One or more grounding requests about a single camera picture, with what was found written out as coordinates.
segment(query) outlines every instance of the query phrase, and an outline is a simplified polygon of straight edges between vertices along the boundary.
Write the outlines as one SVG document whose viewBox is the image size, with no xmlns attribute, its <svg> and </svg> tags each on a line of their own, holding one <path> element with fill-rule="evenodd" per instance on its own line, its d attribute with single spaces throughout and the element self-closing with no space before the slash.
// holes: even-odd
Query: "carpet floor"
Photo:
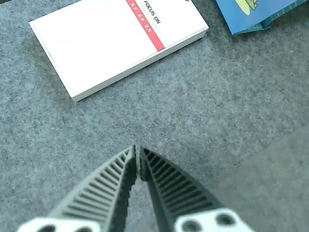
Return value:
<svg viewBox="0 0 309 232">
<path fill-rule="evenodd" d="M 309 4 L 231 36 L 215 1 L 192 45 L 74 104 L 28 22 L 74 0 L 0 5 L 0 231 L 45 216 L 131 144 L 209 186 L 256 231 L 309 228 Z M 127 232 L 156 231 L 145 184 Z"/>
</svg>

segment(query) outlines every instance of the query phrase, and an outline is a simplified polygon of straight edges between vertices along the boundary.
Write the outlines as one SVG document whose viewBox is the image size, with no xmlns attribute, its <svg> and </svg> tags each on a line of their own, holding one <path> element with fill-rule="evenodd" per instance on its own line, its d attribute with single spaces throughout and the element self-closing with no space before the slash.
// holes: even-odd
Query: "mounting hole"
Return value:
<svg viewBox="0 0 309 232">
<path fill-rule="evenodd" d="M 92 229 L 90 229 L 89 227 L 82 227 L 76 230 L 75 232 L 92 232 Z"/>
<path fill-rule="evenodd" d="M 234 225 L 235 220 L 228 214 L 220 214 L 217 216 L 217 223 L 219 225 Z"/>
<path fill-rule="evenodd" d="M 202 231 L 201 225 L 196 221 L 186 221 L 183 224 L 183 231 L 184 232 L 200 232 Z"/>
<path fill-rule="evenodd" d="M 38 232 L 55 232 L 56 227 L 54 225 L 46 225 L 38 230 Z"/>
</svg>

